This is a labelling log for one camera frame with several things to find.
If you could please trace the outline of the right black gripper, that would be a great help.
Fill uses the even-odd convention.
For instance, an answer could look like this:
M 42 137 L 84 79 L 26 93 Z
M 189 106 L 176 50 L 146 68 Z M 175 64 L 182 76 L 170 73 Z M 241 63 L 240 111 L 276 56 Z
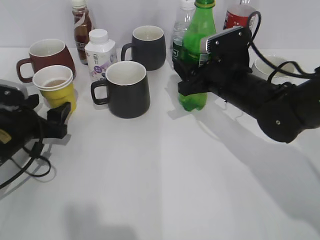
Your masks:
M 220 62 L 209 60 L 202 66 L 193 63 L 176 60 L 173 62 L 173 69 L 180 76 L 178 93 L 183 96 L 193 94 L 213 93 L 220 96 L 218 76 Z

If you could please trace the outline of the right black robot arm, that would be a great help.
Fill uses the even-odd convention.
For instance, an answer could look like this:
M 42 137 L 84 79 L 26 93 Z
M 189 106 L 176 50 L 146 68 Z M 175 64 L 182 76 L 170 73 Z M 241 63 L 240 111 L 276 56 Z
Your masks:
M 320 126 L 320 80 L 312 77 L 302 84 L 273 84 L 238 63 L 209 61 L 201 67 L 180 61 L 174 70 L 181 78 L 178 92 L 183 96 L 213 93 L 256 119 L 260 129 L 280 143 L 292 142 L 301 132 Z M 105 98 L 95 96 L 96 88 L 106 90 Z M 110 66 L 104 78 L 90 86 L 96 105 L 108 105 L 123 119 L 145 114 L 151 104 L 146 69 L 134 61 Z

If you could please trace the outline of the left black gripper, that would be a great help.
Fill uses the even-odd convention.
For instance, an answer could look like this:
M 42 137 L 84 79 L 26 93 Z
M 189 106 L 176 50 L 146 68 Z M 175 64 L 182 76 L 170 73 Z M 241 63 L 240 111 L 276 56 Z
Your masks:
M 40 118 L 40 127 L 37 137 L 43 139 L 63 139 L 68 134 L 68 126 L 65 124 L 72 109 L 70 102 L 51 108 L 47 112 L 47 119 Z

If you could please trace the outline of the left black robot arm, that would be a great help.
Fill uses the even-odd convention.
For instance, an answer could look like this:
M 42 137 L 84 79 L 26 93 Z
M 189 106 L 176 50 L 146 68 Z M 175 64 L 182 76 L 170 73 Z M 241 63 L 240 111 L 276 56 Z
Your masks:
M 0 163 L 4 164 L 30 140 L 63 139 L 68 132 L 65 121 L 71 112 L 66 102 L 47 112 L 47 118 L 23 106 L 14 111 L 0 111 Z

